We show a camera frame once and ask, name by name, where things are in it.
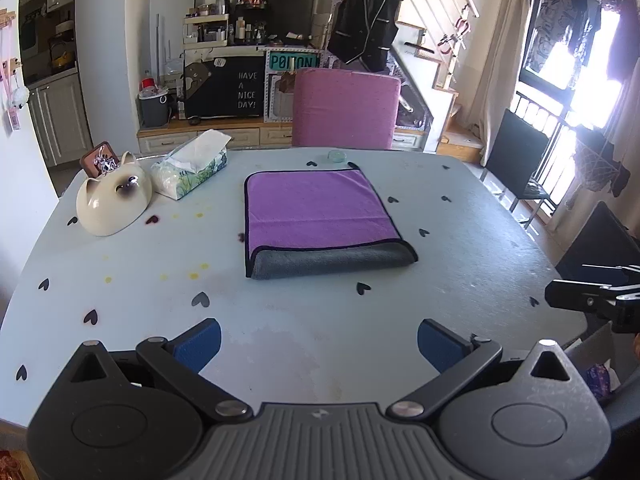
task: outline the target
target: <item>curtain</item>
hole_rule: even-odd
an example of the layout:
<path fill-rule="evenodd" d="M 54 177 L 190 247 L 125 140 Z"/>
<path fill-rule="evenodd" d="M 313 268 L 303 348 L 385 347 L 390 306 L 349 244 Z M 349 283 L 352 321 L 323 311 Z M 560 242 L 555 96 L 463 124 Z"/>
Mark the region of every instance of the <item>curtain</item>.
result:
<path fill-rule="evenodd" d="M 504 111 L 515 94 L 533 0 L 501 0 L 478 90 L 466 115 L 484 141 L 482 165 L 494 145 Z"/>
<path fill-rule="evenodd" d="M 640 59 L 631 79 L 620 91 L 605 136 L 614 145 L 613 159 L 622 162 L 631 177 L 618 198 L 609 192 L 609 186 L 593 192 L 580 187 L 577 179 L 574 180 L 565 196 L 567 200 L 561 203 L 547 225 L 555 231 L 556 239 L 564 248 L 571 245 L 600 200 L 606 202 L 633 236 L 640 237 Z"/>

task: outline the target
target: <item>pink chair back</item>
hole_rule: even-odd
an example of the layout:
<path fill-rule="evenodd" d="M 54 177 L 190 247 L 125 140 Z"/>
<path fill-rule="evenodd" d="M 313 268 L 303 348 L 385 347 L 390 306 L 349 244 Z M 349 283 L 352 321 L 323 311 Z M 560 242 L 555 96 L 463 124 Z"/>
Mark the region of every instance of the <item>pink chair back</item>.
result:
<path fill-rule="evenodd" d="M 349 70 L 307 68 L 296 73 L 293 146 L 391 148 L 400 80 Z"/>

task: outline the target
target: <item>tissue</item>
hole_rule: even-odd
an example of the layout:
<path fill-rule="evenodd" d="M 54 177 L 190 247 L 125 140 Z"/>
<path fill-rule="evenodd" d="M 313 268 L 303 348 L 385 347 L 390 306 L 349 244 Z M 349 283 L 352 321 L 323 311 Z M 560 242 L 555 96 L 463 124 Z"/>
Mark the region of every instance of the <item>tissue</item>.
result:
<path fill-rule="evenodd" d="M 231 139 L 207 130 L 188 140 L 151 167 L 154 191 L 179 200 L 226 166 L 226 144 Z"/>

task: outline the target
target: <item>cat face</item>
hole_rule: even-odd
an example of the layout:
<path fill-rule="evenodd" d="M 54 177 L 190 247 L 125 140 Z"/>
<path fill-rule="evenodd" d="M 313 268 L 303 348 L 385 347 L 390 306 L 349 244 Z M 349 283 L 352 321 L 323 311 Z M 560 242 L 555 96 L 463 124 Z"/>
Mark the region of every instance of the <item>cat face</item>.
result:
<path fill-rule="evenodd" d="M 78 220 L 91 234 L 112 235 L 144 212 L 152 193 L 150 177 L 125 152 L 116 170 L 84 181 L 76 198 Z"/>

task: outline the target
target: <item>white table top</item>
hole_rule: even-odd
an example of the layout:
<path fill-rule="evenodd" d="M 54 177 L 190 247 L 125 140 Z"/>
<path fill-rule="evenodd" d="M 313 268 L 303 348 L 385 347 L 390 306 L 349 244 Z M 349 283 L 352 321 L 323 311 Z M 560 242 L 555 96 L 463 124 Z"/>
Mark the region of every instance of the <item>white table top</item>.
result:
<path fill-rule="evenodd" d="M 245 178 L 267 170 L 347 168 L 327 148 L 228 153 L 228 166 L 178 202 L 155 194 L 110 237 L 76 214 L 76 175 L 29 257 L 0 330 L 0 418 L 26 426 L 78 345 L 135 348 L 215 317 L 222 348 L 201 375 L 258 410 L 263 401 L 391 402 L 435 377 L 418 351 L 433 317 L 468 337 L 530 349 L 564 344 L 583 314 L 551 309 L 558 275 L 537 245 L 459 161 L 412 152 L 345 150 L 382 197 L 420 261 L 409 267 L 256 281 L 244 276 Z M 317 167 L 307 167 L 315 161 Z M 397 203 L 387 203 L 393 196 Z M 446 196 L 450 202 L 443 200 Z M 152 215 L 159 221 L 145 224 Z M 424 237 L 418 229 L 430 234 Z M 49 280 L 47 290 L 38 288 Z M 356 283 L 370 285 L 360 296 Z M 210 307 L 191 306 L 204 292 Z M 540 304 L 532 306 L 530 297 Z M 83 319 L 97 312 L 94 326 Z M 20 366 L 26 380 L 17 380 Z"/>

